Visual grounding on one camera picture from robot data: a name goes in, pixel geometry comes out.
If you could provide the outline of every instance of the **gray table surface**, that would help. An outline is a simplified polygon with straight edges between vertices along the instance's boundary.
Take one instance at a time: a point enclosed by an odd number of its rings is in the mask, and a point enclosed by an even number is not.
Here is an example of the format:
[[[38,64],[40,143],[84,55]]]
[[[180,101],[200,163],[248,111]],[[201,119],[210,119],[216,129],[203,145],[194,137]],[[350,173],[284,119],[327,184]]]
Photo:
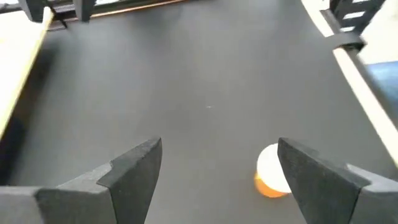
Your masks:
[[[10,184],[58,185],[153,135],[146,223],[304,223],[253,186],[284,136],[387,177],[396,168],[300,1],[201,0],[70,23],[30,75]]]

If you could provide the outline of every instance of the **wooden board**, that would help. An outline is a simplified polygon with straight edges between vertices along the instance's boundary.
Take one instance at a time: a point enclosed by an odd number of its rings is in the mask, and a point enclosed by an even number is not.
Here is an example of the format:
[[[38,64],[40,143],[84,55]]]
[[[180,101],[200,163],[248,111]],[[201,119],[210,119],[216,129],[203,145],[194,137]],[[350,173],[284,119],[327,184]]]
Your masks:
[[[31,22],[23,11],[0,14],[0,138],[52,18],[47,7],[43,23]]]

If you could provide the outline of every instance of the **wooden edge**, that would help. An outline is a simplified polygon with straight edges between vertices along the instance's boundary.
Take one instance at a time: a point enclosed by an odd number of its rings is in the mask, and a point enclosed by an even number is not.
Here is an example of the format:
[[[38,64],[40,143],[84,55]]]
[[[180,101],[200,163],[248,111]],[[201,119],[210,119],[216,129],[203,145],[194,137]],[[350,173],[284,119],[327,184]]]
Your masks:
[[[10,95],[11,95],[9,97],[10,103],[8,103],[8,105],[6,106],[6,109],[4,111],[0,111],[0,113],[1,113],[0,114],[0,139],[1,139],[2,135],[4,134],[4,130],[6,129],[6,126],[11,117],[11,114],[14,110],[14,107],[17,103],[17,100],[22,91],[22,88],[24,87],[27,77],[29,76],[29,72],[30,72],[30,70],[33,66],[34,60],[37,56],[37,52],[39,51],[40,46],[42,45],[44,35],[47,32],[47,29],[49,28],[49,26],[51,24],[53,14],[48,7],[44,8],[44,16],[45,16],[45,20],[43,20],[43,23],[42,23],[42,30],[40,31],[39,39],[35,43],[34,47],[32,49],[29,49],[31,51],[29,59],[23,65],[24,69],[22,70],[22,73],[20,74],[20,79],[17,82],[14,92],[10,93]]]
[[[316,1],[302,0],[302,3],[319,31],[325,37],[333,35],[334,32],[321,14],[319,5],[316,4]],[[387,149],[395,165],[398,167],[398,148],[396,146],[396,141],[398,139],[397,128],[384,111],[380,102],[374,96],[368,84],[366,84],[364,78],[347,52],[340,47],[333,50],[333,54],[356,99],[359,101],[359,104],[365,111],[366,116],[368,116],[368,119],[377,132],[377,135],[382,141],[384,147]]]

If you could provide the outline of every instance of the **blue object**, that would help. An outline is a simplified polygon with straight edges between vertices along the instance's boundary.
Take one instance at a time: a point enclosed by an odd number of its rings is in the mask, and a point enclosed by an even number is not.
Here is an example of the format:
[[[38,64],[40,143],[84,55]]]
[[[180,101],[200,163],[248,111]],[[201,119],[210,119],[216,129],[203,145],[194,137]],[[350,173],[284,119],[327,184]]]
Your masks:
[[[386,95],[394,113],[398,115],[398,62],[368,65],[368,70],[376,85]]]

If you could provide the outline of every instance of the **ping pong ball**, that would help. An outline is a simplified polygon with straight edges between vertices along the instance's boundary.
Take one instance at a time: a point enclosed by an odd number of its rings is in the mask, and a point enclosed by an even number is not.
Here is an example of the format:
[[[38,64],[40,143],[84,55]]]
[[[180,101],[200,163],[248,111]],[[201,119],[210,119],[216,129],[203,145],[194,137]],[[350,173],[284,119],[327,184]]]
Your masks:
[[[254,185],[266,197],[278,198],[292,191],[278,158],[278,144],[267,146],[257,160]]]

